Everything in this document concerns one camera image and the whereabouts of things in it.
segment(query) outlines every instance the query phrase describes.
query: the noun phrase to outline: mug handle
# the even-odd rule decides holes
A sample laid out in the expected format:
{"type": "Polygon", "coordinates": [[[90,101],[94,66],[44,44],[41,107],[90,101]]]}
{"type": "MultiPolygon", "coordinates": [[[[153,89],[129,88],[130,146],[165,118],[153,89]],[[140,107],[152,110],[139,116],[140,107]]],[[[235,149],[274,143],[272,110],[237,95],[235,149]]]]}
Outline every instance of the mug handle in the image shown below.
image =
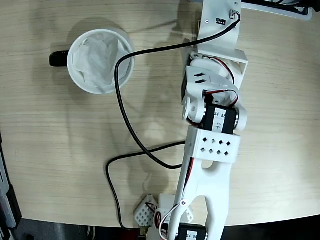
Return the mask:
{"type": "Polygon", "coordinates": [[[69,51],[56,51],[51,53],[49,64],[52,67],[66,67],[69,51]]]}

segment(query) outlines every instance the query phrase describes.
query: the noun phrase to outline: white tissue paper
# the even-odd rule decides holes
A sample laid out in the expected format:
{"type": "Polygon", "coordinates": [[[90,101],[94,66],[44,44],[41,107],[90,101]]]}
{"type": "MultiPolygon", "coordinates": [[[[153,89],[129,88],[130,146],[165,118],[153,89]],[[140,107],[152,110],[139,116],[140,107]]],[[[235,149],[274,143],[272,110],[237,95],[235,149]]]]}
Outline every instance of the white tissue paper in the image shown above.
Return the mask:
{"type": "MultiPolygon", "coordinates": [[[[115,66],[120,58],[127,55],[122,43],[111,33],[97,33],[79,46],[73,54],[74,69],[83,74],[86,84],[105,88],[115,83],[115,66]]],[[[129,68],[130,59],[119,67],[119,80],[129,68]]]]}

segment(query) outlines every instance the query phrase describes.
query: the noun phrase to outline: wooden table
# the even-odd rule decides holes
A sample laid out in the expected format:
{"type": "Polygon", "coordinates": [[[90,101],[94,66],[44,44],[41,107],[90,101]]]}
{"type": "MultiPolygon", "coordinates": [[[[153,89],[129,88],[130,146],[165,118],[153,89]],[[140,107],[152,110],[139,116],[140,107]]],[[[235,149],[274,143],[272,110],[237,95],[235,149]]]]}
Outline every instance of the wooden table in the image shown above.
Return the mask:
{"type": "MultiPolygon", "coordinates": [[[[0,9],[0,127],[10,179],[24,218],[119,226],[104,166],[137,151],[115,93],[79,89],[66,68],[49,66],[82,33],[119,27],[137,50],[192,38],[201,5],[186,0],[4,0],[0,9]]],[[[231,173],[228,225],[320,214],[320,14],[312,21],[243,10],[238,48],[249,67],[242,85],[248,123],[231,173]]],[[[147,146],[183,140],[178,50],[139,56],[122,89],[147,146]]],[[[183,147],[157,153],[178,164],[183,147]]],[[[146,194],[176,190],[178,170],[147,157],[114,163],[124,224],[146,194]]],[[[204,200],[193,205],[205,221],[204,200]]]]}

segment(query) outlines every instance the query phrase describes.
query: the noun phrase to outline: mug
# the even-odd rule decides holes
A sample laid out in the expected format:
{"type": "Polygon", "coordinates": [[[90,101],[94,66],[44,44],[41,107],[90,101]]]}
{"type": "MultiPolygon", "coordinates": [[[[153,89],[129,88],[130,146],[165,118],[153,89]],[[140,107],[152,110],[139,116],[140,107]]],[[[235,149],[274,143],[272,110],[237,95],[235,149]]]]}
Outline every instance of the mug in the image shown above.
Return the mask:
{"type": "MultiPolygon", "coordinates": [[[[84,81],[84,76],[81,72],[75,70],[73,64],[73,54],[78,50],[80,45],[88,39],[90,36],[95,34],[108,33],[114,35],[123,45],[124,49],[130,54],[134,51],[134,45],[129,38],[128,34],[121,29],[115,27],[108,27],[105,29],[94,29],[88,32],[85,32],[79,36],[74,43],[71,45],[69,50],[66,51],[56,51],[52,53],[49,57],[49,64],[52,67],[67,67],[69,75],[73,82],[82,90],[91,93],[91,94],[109,94],[116,90],[115,85],[108,85],[106,87],[97,87],[86,84],[84,81]]],[[[123,87],[126,82],[129,80],[132,72],[134,71],[135,59],[130,58],[129,67],[126,71],[126,74],[119,79],[120,88],[123,87]]]]}

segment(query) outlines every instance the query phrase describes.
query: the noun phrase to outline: bracket hole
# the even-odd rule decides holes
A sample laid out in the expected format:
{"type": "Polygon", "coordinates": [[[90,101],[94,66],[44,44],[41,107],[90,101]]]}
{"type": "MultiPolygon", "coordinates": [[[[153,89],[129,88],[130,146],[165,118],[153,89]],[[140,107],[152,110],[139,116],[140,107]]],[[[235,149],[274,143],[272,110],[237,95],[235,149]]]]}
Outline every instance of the bracket hole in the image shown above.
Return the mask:
{"type": "Polygon", "coordinates": [[[204,73],[198,73],[198,74],[196,74],[196,75],[194,75],[195,77],[197,77],[197,78],[199,78],[199,77],[202,77],[202,76],[204,76],[205,74],[204,73]]]}
{"type": "Polygon", "coordinates": [[[201,79],[201,80],[199,80],[199,81],[196,81],[195,83],[196,83],[196,84],[202,84],[202,83],[205,83],[205,82],[206,82],[206,80],[201,79]]]}

